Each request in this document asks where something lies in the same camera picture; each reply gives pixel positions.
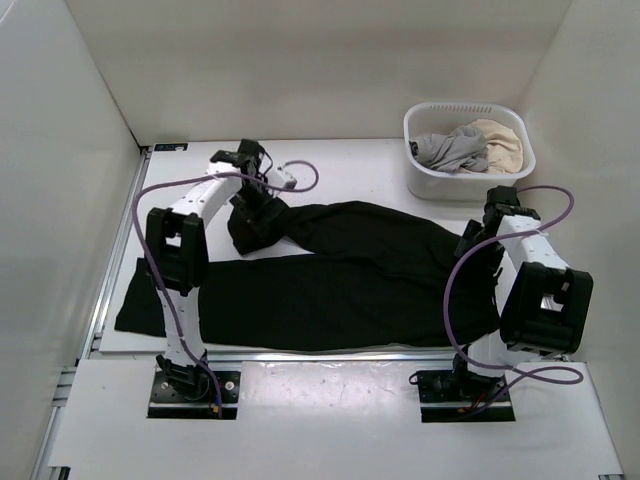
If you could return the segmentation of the black trousers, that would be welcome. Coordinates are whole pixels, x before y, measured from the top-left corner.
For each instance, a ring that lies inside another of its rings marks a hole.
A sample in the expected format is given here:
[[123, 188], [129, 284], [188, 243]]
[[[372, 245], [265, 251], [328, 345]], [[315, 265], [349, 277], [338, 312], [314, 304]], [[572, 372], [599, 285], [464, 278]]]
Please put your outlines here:
[[[199, 292], [209, 344], [320, 352], [447, 347], [443, 308], [459, 236], [420, 217], [351, 201], [290, 207], [276, 239], [298, 255], [212, 262]], [[448, 304], [458, 343], [494, 332], [497, 264], [481, 255]]]

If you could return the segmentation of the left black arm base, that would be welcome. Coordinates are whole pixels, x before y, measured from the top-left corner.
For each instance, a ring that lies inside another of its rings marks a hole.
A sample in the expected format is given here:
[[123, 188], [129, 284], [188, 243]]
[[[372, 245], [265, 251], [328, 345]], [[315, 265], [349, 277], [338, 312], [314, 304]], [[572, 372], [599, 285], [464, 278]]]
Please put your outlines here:
[[180, 366], [156, 357], [147, 417], [150, 419], [235, 420], [240, 371], [214, 371], [200, 365]]

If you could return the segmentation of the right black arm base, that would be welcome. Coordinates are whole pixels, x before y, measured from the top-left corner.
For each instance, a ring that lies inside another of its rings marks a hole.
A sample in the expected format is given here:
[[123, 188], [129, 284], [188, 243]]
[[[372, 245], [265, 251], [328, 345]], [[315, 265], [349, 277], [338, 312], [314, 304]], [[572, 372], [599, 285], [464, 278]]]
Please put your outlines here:
[[516, 420], [506, 385], [494, 378], [452, 370], [419, 370], [408, 382], [417, 388], [422, 423], [503, 423]]

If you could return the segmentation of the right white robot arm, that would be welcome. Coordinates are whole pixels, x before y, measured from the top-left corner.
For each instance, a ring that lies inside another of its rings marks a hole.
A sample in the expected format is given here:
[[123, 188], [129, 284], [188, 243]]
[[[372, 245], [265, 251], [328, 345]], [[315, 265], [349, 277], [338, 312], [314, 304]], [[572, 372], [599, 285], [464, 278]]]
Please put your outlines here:
[[[571, 370], [561, 378], [560, 367], [524, 371], [520, 364], [577, 351], [589, 309], [594, 281], [571, 268], [554, 250], [546, 232], [568, 216], [543, 222], [539, 214], [521, 205], [519, 190], [498, 186], [488, 191], [481, 222], [469, 224], [456, 251], [457, 262], [444, 291], [443, 316], [450, 344], [463, 365], [449, 375], [449, 387], [460, 399], [470, 400], [486, 384], [485, 377], [512, 372], [516, 380], [534, 379], [556, 385], [575, 385], [584, 376]], [[507, 254], [516, 276], [509, 288], [496, 331], [461, 347], [454, 335], [448, 306], [458, 273], [483, 254]]]

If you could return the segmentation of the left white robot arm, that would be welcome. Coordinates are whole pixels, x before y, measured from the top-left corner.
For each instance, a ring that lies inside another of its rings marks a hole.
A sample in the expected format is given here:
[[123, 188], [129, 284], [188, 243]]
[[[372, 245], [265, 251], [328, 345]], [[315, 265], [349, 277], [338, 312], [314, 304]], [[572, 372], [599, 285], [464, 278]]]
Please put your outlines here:
[[234, 151], [217, 151], [206, 172], [185, 180], [189, 191], [166, 208], [149, 211], [137, 230], [147, 268], [161, 300], [167, 349], [157, 363], [167, 380], [188, 400], [206, 395], [210, 373], [198, 314], [199, 288], [208, 268], [206, 229], [225, 204], [233, 207], [231, 236], [242, 254], [276, 240], [275, 221], [284, 210], [278, 193], [297, 181], [284, 168], [261, 167], [268, 153], [243, 140]]

